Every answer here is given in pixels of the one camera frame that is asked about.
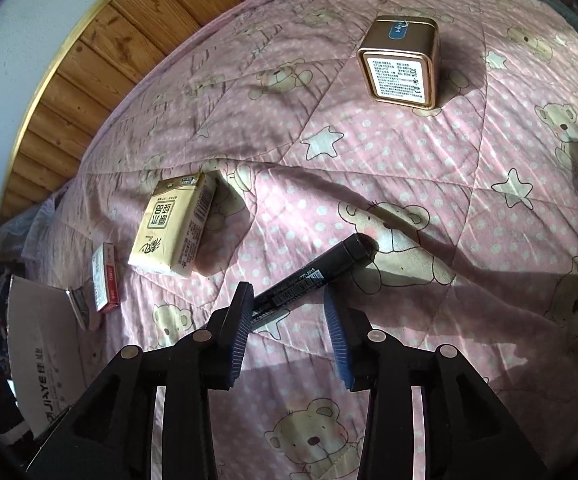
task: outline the bed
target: bed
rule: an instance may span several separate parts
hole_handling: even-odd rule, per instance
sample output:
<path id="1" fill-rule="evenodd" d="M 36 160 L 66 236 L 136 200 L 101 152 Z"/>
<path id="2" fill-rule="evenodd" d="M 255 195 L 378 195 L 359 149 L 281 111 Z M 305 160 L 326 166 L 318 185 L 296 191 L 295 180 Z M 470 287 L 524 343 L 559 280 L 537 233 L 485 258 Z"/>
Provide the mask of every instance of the bed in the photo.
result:
<path id="1" fill-rule="evenodd" d="M 437 21 L 440 107 L 369 97 L 355 49 L 379 14 Z M 128 267 L 154 185 L 199 170 L 221 187 L 192 277 Z M 124 99 L 28 249 L 37 279 L 67 287 L 115 245 L 122 307 L 103 358 L 82 351 L 93 376 L 354 232 L 379 254 L 336 283 L 344 301 L 406 345 L 457 346 L 552 463 L 578 422 L 578 34 L 540 1 L 247 0 Z M 322 291 L 299 305 L 249 337 L 232 391 L 211 392 L 221 478 L 355 478 L 368 397 L 336 376 Z M 161 416 L 159 396 L 154 478 Z"/>

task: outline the gold metal tin box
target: gold metal tin box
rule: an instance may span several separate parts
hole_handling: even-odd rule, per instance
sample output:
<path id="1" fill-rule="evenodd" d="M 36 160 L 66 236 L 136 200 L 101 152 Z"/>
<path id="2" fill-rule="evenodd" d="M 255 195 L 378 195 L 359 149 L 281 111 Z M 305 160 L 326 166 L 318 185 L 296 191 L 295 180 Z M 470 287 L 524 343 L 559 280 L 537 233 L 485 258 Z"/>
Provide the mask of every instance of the gold metal tin box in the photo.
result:
<path id="1" fill-rule="evenodd" d="M 434 20 L 378 16 L 357 56 L 374 99 L 426 110 L 435 108 L 440 35 Z"/>

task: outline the blue tin label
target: blue tin label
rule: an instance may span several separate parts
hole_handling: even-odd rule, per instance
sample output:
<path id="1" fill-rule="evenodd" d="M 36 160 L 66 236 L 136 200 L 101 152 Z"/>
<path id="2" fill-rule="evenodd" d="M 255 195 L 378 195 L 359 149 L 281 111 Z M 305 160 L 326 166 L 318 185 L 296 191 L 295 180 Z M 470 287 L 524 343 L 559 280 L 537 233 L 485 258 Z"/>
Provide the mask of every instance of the blue tin label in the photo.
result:
<path id="1" fill-rule="evenodd" d="M 409 28 L 408 22 L 393 22 L 389 31 L 389 38 L 392 40 L 401 40 L 407 34 Z"/>

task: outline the small red box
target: small red box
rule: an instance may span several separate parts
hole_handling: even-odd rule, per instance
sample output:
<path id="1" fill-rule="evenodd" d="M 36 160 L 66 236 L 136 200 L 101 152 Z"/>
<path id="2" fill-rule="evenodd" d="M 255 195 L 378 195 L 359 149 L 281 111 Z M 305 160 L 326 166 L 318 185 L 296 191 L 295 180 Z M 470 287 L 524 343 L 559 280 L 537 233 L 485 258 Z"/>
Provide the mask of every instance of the small red box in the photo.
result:
<path id="1" fill-rule="evenodd" d="M 102 244 L 93 253 L 92 265 L 96 311 L 109 312 L 120 304 L 114 246 Z"/>

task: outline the cardboard flap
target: cardboard flap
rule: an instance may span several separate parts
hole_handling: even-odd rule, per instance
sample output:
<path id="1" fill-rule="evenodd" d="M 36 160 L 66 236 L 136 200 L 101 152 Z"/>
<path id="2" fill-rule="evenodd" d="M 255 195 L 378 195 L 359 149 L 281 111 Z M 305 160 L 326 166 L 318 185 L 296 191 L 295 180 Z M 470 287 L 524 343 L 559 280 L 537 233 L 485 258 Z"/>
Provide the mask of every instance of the cardboard flap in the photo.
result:
<path id="1" fill-rule="evenodd" d="M 12 277 L 10 366 L 20 412 L 34 436 L 86 389 L 78 330 L 65 290 Z"/>

